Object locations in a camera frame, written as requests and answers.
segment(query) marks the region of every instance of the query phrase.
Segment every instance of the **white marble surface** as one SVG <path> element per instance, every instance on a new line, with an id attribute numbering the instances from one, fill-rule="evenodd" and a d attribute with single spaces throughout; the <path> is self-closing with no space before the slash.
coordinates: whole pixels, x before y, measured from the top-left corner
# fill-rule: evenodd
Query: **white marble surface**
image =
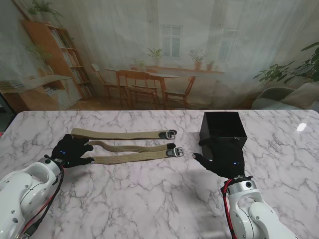
<path id="1" fill-rule="evenodd" d="M 319 238 L 319 115 L 239 111 L 248 139 L 246 173 L 300 239 Z M 202 111 L 20 113 L 0 139 L 0 177 L 50 154 L 73 127 L 109 132 L 176 129 L 185 157 L 66 169 L 61 192 L 33 239 L 230 238 L 224 178 L 191 157 Z M 297 127 L 306 123 L 299 132 Z M 168 140 L 109 141 L 155 145 Z M 98 146 L 87 155 L 108 155 Z"/>

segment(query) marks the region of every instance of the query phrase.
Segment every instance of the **beige canvas belt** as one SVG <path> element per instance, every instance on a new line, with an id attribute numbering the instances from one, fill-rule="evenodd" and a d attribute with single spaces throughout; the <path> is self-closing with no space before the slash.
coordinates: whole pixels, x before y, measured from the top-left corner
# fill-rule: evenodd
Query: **beige canvas belt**
<path id="1" fill-rule="evenodd" d="M 86 129 L 74 128 L 71 134 L 74 137 L 82 137 L 87 139 L 174 139 L 175 130 L 162 130 L 151 132 L 135 132 L 135 133 L 106 133 L 95 132 Z M 134 154 L 115 155 L 115 156 L 97 156 L 93 157 L 94 163 L 99 164 L 119 164 L 136 161 L 146 161 L 161 158 L 181 157 L 184 156 L 183 148 L 176 147 L 174 143 L 154 147 L 143 147 L 136 145 L 111 146 L 98 140 L 88 142 L 94 146 L 98 145 L 110 152 L 136 152 Z"/>
<path id="2" fill-rule="evenodd" d="M 114 140 L 132 140 L 132 139 L 175 139 L 176 130 L 161 130 L 149 132 L 134 132 L 134 133 L 105 133 L 96 132 L 82 128 L 74 128 L 71 135 L 77 138 L 88 139 L 114 139 Z"/>

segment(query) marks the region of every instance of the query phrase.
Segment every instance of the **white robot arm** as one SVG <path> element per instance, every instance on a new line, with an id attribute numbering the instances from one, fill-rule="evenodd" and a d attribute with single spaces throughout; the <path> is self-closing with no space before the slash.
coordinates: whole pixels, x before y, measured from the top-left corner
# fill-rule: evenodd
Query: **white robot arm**
<path id="1" fill-rule="evenodd" d="M 20 238 L 22 230 L 52 194 L 61 174 L 52 160 L 42 158 L 27 168 L 12 172 L 0 181 L 0 239 Z"/>
<path id="2" fill-rule="evenodd" d="M 234 239 L 298 239 L 283 225 L 275 212 L 263 199 L 254 181 L 249 177 L 237 177 L 225 182 L 221 189 L 226 217 Z M 229 210 L 226 200 L 228 195 Z M 243 198 L 254 202 L 247 207 L 239 207 Z"/>

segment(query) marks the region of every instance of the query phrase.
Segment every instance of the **black cardboard box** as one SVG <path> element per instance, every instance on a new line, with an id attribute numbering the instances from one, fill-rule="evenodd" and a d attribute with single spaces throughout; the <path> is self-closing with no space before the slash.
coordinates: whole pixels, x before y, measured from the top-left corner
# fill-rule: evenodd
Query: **black cardboard box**
<path id="1" fill-rule="evenodd" d="M 238 112 L 205 112 L 199 137 L 200 140 L 211 137 L 236 137 L 241 148 L 247 140 Z M 213 158 L 211 150 L 206 145 L 202 146 L 202 152 L 205 158 Z"/>

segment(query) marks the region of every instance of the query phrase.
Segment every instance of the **printed backdrop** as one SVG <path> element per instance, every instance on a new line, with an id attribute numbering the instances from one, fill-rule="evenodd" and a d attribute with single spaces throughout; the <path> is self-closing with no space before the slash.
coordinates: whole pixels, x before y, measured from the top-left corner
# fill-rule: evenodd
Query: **printed backdrop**
<path id="1" fill-rule="evenodd" d="M 0 11 L 0 91 L 17 112 L 308 109 L 319 97 L 318 0 L 4 0 Z M 150 79 L 126 85 L 119 70 Z"/>

